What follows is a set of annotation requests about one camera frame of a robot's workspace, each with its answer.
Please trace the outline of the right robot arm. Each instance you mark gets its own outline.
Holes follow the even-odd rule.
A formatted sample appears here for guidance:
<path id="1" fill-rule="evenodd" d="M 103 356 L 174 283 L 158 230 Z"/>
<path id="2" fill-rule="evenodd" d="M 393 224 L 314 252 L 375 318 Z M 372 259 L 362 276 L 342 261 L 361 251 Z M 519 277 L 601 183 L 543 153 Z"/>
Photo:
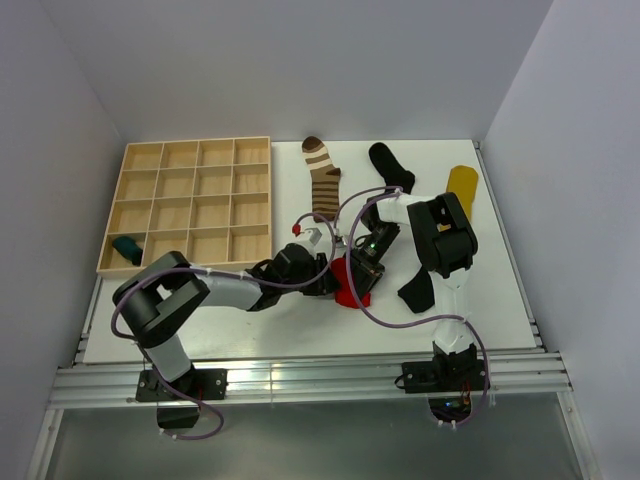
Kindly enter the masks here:
<path id="1" fill-rule="evenodd" d="M 420 197 L 398 190 L 368 199 L 351 229 L 363 224 L 369 235 L 357 248 L 349 246 L 345 254 L 349 291 L 357 307 L 370 320 L 389 329 L 408 329 L 420 325 L 434 326 L 433 358 L 422 364 L 402 368 L 401 380 L 407 392 L 452 390 L 465 382 L 486 381 L 488 360 L 479 359 L 486 349 L 469 321 L 465 286 L 478 241 L 471 224 L 453 193 Z M 406 284 L 399 296 L 414 313 L 435 306 L 433 278 L 447 291 L 443 313 L 408 323 L 389 323 L 375 317 L 362 299 L 384 274 L 381 258 L 407 226 L 420 263 L 418 274 Z"/>

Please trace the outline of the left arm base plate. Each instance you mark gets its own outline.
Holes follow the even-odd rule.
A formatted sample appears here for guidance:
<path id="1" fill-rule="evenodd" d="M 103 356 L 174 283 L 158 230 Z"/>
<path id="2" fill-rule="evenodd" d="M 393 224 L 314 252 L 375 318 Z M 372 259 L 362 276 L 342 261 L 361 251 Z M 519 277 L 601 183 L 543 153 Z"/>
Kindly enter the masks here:
<path id="1" fill-rule="evenodd" d="M 179 379 L 169 382 L 176 391 L 197 400 L 223 400 L 226 395 L 228 371 L 226 369 L 192 368 Z M 182 400 L 182 397 L 164 386 L 154 369 L 143 370 L 138 379 L 135 400 L 142 403 Z"/>

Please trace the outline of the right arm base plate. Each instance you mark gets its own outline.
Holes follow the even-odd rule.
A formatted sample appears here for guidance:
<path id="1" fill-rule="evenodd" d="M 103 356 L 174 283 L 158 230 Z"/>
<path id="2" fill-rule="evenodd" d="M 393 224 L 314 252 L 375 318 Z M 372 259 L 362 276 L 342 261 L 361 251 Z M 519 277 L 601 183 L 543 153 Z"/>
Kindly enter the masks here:
<path id="1" fill-rule="evenodd" d="M 396 383 L 408 394 L 467 393 L 482 392 L 487 379 L 480 359 L 453 361 L 434 357 L 402 363 Z"/>

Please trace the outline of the plain black sock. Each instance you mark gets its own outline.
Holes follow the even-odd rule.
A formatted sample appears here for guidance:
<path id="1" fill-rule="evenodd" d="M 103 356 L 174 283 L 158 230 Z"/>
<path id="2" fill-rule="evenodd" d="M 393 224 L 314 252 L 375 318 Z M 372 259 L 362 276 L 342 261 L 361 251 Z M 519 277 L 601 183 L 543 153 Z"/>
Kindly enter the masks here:
<path id="1" fill-rule="evenodd" d="M 424 268 L 400 288 L 397 294 L 414 314 L 424 313 L 435 305 L 433 281 L 429 271 Z"/>

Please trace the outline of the dark teal sock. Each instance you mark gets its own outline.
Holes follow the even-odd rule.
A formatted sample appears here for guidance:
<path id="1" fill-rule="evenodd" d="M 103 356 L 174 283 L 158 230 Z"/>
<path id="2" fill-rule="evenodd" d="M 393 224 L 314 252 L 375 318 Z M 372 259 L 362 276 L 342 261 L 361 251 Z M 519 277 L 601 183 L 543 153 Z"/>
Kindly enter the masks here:
<path id="1" fill-rule="evenodd" d="M 129 236 L 118 236 L 113 239 L 112 247 L 129 263 L 140 266 L 143 258 L 143 249 L 136 240 Z"/>

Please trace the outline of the wooden compartment tray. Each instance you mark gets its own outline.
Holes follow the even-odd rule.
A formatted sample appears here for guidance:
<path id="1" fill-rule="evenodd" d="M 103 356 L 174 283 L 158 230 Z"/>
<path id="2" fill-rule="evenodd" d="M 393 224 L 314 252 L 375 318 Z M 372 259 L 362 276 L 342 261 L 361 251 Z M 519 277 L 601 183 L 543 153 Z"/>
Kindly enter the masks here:
<path id="1" fill-rule="evenodd" d="M 271 186 L 268 137 L 128 144 L 98 274 L 128 278 L 169 251 L 221 270 L 270 257 Z M 118 236 L 132 237 L 143 249 L 140 266 L 112 247 Z"/>

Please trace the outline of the aluminium mounting rail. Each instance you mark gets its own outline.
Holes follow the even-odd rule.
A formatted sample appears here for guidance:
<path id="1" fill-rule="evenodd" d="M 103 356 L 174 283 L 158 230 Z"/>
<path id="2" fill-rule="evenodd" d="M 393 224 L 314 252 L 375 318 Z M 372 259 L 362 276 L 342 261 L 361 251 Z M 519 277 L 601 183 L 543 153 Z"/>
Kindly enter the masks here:
<path id="1" fill-rule="evenodd" d="M 201 370 L 227 371 L 225 404 L 274 404 L 403 398 L 393 384 L 401 364 L 428 354 L 359 355 L 271 360 L 200 361 Z M 79 364 L 57 371 L 46 404 L 49 410 L 139 407 L 135 400 L 140 363 Z M 558 353 L 493 354 L 494 395 L 559 393 L 572 390 Z"/>

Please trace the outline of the yellow sock with cartoon face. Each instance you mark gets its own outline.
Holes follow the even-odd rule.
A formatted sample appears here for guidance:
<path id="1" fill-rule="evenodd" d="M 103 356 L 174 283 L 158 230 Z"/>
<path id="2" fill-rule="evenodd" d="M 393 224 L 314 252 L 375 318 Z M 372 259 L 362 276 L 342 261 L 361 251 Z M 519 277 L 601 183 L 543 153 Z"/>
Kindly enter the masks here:
<path id="1" fill-rule="evenodd" d="M 469 221 L 472 221 L 478 182 L 478 172 L 472 167 L 457 165 L 450 170 L 446 191 L 457 196 Z"/>

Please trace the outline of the black sock with white stripes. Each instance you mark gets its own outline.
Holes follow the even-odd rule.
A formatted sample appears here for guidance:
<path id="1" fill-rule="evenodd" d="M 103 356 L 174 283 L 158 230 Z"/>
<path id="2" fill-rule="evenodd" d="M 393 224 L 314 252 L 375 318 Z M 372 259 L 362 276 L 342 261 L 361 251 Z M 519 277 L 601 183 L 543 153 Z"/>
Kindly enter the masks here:
<path id="1" fill-rule="evenodd" d="M 390 148 L 382 143 L 374 143 L 368 150 L 369 159 L 383 178 L 387 187 L 400 187 L 405 194 L 411 194 L 415 185 L 415 175 L 405 169 Z"/>

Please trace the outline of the brown striped sock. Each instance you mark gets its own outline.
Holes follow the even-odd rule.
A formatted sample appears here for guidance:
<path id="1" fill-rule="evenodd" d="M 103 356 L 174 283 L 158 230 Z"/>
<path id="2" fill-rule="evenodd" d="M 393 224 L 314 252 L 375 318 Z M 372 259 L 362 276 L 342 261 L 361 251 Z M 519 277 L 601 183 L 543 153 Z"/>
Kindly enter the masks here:
<path id="1" fill-rule="evenodd" d="M 333 164 L 328 148 L 315 136 L 304 139 L 301 151 L 311 175 L 312 211 L 332 221 L 340 206 L 341 169 Z"/>

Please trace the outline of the red sock with white bear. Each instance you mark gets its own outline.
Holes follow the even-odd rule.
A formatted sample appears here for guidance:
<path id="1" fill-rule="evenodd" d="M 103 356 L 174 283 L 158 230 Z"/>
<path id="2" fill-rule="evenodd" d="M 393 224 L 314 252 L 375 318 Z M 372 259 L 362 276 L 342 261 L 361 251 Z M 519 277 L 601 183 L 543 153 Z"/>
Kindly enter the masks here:
<path id="1" fill-rule="evenodd" d="M 342 285 L 341 289 L 334 294 L 335 302 L 346 308 L 358 309 L 358 305 L 348 284 L 346 258 L 340 257 L 334 259 L 330 269 Z M 361 302 L 365 307 L 369 307 L 371 305 L 371 293 L 369 292 L 365 296 L 361 296 Z"/>

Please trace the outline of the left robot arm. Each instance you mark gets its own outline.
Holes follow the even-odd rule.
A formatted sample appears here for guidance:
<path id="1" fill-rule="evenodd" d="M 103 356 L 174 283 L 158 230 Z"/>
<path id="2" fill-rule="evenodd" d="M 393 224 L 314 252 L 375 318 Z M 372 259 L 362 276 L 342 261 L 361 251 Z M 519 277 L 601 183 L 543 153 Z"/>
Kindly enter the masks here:
<path id="1" fill-rule="evenodd" d="M 298 243 L 238 273 L 197 267 L 181 252 L 171 251 L 122 284 L 112 301 L 159 371 L 159 388 L 172 399 L 183 399 L 193 391 L 195 375 L 178 331 L 197 308 L 257 312 L 292 292 L 330 295 L 340 283 L 329 264 L 325 254 L 314 254 Z"/>

